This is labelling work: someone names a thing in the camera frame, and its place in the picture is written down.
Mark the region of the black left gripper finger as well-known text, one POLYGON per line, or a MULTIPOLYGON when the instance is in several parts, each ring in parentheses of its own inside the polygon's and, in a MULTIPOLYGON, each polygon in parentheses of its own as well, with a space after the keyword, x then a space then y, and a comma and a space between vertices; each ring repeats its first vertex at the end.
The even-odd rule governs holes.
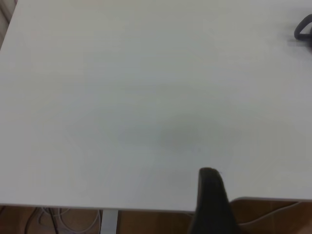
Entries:
POLYGON ((191 234, 240 234, 220 173, 201 168, 195 213, 189 227, 191 234))

